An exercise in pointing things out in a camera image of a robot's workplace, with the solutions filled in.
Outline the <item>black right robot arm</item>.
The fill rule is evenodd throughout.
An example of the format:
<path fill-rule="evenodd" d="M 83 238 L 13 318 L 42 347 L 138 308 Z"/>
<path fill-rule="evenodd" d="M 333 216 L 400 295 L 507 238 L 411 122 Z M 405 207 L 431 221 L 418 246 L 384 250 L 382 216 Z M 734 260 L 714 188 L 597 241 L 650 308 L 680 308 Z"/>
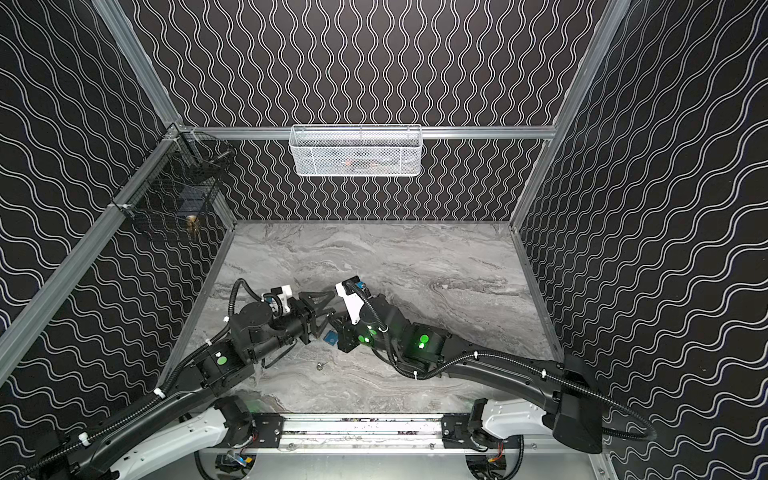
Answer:
<path fill-rule="evenodd" d="M 505 421 L 499 401 L 476 401 L 472 416 L 482 439 L 549 433 L 559 443 L 597 454 L 606 437 L 650 442 L 657 431 L 630 407 L 601 393 L 583 361 L 541 360 L 489 349 L 448 330 L 408 320 L 382 295 L 360 301 L 330 321 L 337 346 L 371 349 L 399 375 L 427 381 L 442 375 L 488 386 L 536 408 L 528 422 Z"/>

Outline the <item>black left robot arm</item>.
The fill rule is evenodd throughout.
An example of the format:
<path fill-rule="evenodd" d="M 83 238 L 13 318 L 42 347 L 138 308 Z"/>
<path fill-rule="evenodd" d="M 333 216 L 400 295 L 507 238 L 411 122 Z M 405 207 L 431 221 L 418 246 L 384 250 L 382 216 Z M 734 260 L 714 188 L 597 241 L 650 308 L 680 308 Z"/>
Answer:
<path fill-rule="evenodd" d="M 259 436 L 253 415 L 231 391 L 296 343 L 319 336 L 334 314 L 335 291 L 256 293 L 244 279 L 230 291 L 226 325 L 184 357 L 153 392 L 77 434 L 41 438 L 18 479 L 141 479 L 184 456 Z"/>

